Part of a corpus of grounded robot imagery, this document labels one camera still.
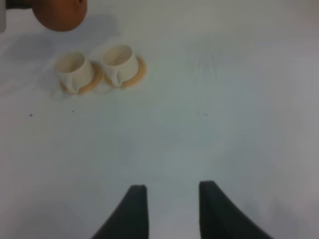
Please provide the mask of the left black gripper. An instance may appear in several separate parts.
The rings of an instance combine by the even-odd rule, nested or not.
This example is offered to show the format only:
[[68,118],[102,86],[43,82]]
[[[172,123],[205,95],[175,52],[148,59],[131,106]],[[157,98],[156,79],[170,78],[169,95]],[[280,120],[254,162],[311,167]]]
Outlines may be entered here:
[[6,10],[10,9],[31,9],[30,0],[6,0]]

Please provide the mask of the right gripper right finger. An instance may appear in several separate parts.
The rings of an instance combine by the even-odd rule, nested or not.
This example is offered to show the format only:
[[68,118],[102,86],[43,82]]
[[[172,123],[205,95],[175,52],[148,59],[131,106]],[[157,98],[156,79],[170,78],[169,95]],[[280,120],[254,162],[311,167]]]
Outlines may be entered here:
[[202,239],[269,239],[224,194],[214,181],[199,183],[199,227]]

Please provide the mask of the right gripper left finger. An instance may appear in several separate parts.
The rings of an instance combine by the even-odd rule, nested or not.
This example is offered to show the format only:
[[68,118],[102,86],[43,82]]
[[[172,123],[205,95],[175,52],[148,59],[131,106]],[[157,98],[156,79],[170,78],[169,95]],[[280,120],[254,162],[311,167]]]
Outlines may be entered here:
[[94,234],[94,239],[148,239],[149,212],[147,187],[133,185]]

